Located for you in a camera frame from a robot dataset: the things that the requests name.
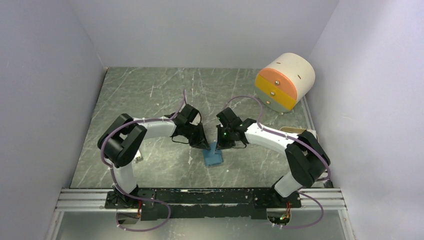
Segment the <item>blue card holder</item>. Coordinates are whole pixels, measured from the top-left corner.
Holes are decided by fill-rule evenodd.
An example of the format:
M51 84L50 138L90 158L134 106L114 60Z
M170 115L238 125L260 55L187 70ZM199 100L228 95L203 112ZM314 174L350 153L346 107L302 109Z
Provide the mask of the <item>blue card holder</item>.
M217 142L214 141L210 143L209 147L209 150L202 150L202 156L205 166L213 167L222 164L224 162L222 157L222 151L220 149L217 149Z

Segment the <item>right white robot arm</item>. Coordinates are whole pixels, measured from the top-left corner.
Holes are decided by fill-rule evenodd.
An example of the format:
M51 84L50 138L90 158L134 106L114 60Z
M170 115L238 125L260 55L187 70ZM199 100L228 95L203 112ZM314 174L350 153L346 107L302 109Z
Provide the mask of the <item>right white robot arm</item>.
M241 142L244 146L254 144L285 154L289 173L272 185L269 197L275 207L282 207L293 192L310 188L323 173L329 172L331 161L310 131L296 134L266 127L251 118L241 120L229 107L216 117L220 122L216 126L216 149L235 148Z

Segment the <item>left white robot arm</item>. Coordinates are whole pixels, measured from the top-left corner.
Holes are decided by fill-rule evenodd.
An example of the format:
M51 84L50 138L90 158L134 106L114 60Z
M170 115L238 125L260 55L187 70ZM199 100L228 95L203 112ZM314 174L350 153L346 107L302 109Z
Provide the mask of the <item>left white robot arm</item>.
M200 117L200 111L189 104L158 118L133 118L123 113L103 133L97 142L100 159L108 166L113 188L119 192L118 201L124 207L132 208L139 200L132 162L144 140L184 137L192 148L211 149L203 124L194 122Z

